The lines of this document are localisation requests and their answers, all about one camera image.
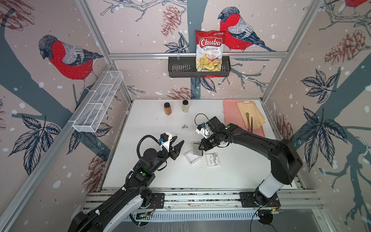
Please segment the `white jewelry box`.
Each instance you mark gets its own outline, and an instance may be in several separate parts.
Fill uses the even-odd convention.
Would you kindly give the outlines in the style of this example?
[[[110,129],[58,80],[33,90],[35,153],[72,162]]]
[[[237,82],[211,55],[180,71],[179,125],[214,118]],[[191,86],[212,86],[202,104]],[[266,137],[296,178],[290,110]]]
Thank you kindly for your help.
[[[193,151],[189,151],[188,153],[185,154],[185,158],[187,159],[190,165],[193,165],[197,163],[202,157],[195,155]]]

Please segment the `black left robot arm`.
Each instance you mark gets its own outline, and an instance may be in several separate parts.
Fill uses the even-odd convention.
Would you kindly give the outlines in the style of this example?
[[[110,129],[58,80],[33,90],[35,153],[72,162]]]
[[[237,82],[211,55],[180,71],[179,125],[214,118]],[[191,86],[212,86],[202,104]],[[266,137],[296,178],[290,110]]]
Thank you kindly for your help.
[[[69,226],[69,232],[112,232],[126,217],[140,207],[150,206],[152,190],[150,184],[155,172],[161,171],[163,164],[180,155],[184,141],[174,145],[177,136],[166,132],[157,139],[152,135],[141,138],[136,153],[138,162],[125,178],[125,184],[110,198],[89,211],[79,212]]]

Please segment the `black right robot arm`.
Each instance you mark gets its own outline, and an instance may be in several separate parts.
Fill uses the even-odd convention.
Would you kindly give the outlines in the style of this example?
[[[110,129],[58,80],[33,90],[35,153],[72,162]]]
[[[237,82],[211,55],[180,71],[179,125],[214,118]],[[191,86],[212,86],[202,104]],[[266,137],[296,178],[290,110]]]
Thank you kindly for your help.
[[[227,142],[249,148],[271,162],[270,174],[254,192],[258,206],[266,206],[282,186],[291,185],[303,166],[296,149],[287,139],[281,141],[268,139],[232,123],[226,126],[217,117],[211,118],[206,125],[211,132],[201,140],[199,150],[209,151],[219,146],[221,142]]]

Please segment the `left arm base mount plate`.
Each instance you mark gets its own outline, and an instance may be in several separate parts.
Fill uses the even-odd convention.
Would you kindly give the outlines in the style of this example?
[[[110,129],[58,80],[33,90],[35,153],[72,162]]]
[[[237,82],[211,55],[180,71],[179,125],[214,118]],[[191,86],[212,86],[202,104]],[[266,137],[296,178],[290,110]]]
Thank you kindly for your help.
[[[138,195],[140,203],[139,209],[157,210],[164,208],[165,194],[164,193],[142,193]]]

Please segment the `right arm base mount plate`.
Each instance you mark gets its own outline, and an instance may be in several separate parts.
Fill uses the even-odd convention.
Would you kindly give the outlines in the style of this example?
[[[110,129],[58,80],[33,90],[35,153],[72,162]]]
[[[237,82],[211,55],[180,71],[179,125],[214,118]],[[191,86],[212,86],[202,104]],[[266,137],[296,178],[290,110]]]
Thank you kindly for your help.
[[[242,203],[243,208],[253,208],[253,207],[270,207],[279,208],[281,207],[277,193],[275,193],[271,198],[266,198],[264,195],[257,197],[255,192],[245,191],[239,193],[239,201]]]

